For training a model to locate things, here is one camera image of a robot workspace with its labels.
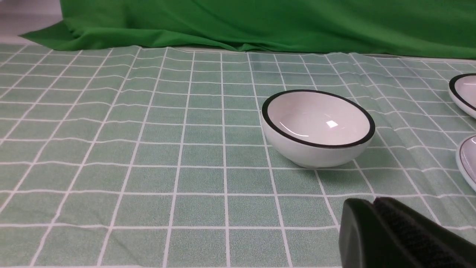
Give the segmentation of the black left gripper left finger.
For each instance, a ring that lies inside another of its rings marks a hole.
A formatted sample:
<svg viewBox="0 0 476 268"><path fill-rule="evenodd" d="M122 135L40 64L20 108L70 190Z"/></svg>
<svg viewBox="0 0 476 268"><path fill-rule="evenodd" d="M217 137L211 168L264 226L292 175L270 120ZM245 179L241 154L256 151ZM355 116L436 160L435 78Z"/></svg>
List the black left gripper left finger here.
<svg viewBox="0 0 476 268"><path fill-rule="evenodd" d="M420 268L367 200L343 203L339 250L344 268Z"/></svg>

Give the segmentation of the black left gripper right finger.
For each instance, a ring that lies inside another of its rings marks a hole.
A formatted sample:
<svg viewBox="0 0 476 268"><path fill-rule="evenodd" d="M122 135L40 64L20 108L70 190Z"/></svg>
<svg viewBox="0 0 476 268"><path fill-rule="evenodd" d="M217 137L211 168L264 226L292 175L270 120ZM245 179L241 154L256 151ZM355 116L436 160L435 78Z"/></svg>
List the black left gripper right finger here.
<svg viewBox="0 0 476 268"><path fill-rule="evenodd" d="M474 268L475 244L402 202L378 197L374 208L423 268Z"/></svg>

